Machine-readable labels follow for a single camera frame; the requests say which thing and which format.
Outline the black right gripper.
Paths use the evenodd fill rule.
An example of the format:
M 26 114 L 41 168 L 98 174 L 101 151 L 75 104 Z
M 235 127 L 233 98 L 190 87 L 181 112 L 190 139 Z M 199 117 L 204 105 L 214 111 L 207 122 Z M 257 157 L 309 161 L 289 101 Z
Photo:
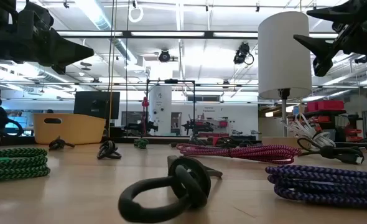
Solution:
M 348 0 L 326 8 L 312 9 L 306 15 L 333 22 L 332 29 L 338 34 L 334 42 L 305 35 L 293 38 L 314 55 L 313 70 L 317 77 L 324 77 L 332 68 L 332 58 L 339 50 L 344 53 L 367 55 L 367 0 Z

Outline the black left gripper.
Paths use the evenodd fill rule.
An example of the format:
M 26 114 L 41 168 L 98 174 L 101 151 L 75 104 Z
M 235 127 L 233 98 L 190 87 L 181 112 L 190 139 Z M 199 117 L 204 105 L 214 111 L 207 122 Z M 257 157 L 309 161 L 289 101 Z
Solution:
M 16 0 L 0 0 L 0 60 L 52 64 L 64 75 L 67 65 L 94 56 L 92 48 L 64 39 L 55 29 L 19 26 L 19 12 Z

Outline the white shade table lamp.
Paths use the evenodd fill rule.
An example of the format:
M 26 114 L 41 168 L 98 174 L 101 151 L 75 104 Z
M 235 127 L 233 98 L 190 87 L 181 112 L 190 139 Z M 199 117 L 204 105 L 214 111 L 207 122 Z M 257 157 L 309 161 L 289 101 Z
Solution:
M 258 27 L 258 93 L 282 101 L 282 121 L 287 124 L 288 99 L 312 92 L 310 52 L 294 39 L 309 36 L 309 19 L 298 11 L 274 14 Z

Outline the black monitor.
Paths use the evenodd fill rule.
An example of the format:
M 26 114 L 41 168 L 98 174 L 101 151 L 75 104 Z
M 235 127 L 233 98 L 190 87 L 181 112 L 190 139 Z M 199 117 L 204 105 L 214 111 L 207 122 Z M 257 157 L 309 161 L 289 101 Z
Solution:
M 74 114 L 103 119 L 119 118 L 120 92 L 79 91 L 75 95 Z

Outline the yellow plastic bin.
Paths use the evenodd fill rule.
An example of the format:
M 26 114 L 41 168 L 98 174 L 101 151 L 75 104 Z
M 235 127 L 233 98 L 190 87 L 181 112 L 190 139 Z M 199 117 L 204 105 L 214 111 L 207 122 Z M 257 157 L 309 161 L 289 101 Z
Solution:
M 101 142 L 106 120 L 83 114 L 35 113 L 34 137 L 37 144 L 49 144 L 57 137 L 70 144 Z

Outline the red storage bin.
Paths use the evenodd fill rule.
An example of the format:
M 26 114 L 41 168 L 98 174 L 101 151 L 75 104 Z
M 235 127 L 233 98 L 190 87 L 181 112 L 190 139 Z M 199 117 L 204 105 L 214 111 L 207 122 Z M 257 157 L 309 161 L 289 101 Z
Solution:
M 320 100 L 307 103 L 308 112 L 328 110 L 342 111 L 344 109 L 344 102 L 342 100 Z

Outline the black aluminium rig frame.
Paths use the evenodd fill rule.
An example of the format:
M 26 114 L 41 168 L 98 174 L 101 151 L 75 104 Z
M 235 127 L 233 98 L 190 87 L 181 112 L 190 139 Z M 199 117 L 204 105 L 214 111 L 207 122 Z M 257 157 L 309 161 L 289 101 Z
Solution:
M 57 31 L 62 37 L 67 37 L 68 39 L 176 39 L 176 40 L 184 40 L 184 39 L 200 39 L 200 40 L 257 40 L 258 33 L 257 32 L 214 32 L 214 31 L 130 31 L 130 30 L 123 30 L 123 31 L 107 31 L 107 30 L 58 30 Z M 323 39 L 327 42 L 335 40 L 338 37 L 338 34 L 334 33 L 320 33 L 320 32 L 311 32 L 309 34 L 310 37 Z M 0 78 L 0 86 L 3 87 L 10 87 L 8 85 L 40 85 L 40 86 L 51 86 L 51 85 L 60 85 L 60 86 L 144 86 L 146 87 L 145 83 L 140 82 L 130 82 L 124 84 L 123 82 L 111 82 L 111 83 L 101 83 L 101 82 L 81 82 L 81 81 L 74 81 L 74 82 L 40 82 L 40 81 L 2 81 L 4 78 Z M 327 84 L 318 84 L 312 85 L 313 89 L 322 90 L 322 89 L 343 89 L 343 90 L 352 90 L 352 89 L 360 89 L 360 90 L 367 90 L 367 80 L 363 81 L 364 83 L 359 83 L 356 85 L 344 85 L 344 84 L 337 84 L 340 81 L 343 81 L 344 78 L 340 79 L 339 81 L 333 82 L 330 80 Z M 239 88 L 239 89 L 252 89 L 255 90 L 258 88 L 258 84 L 248 80 L 248 82 L 244 83 L 233 83 L 233 84 L 223 84 L 223 83 L 196 83 L 196 87 L 212 87 L 212 88 Z M 12 134 L 6 132 L 4 137 L 7 138 L 18 138 L 23 135 L 26 128 L 23 128 L 17 121 L 8 118 L 8 123 L 15 125 L 16 127 L 13 128 Z

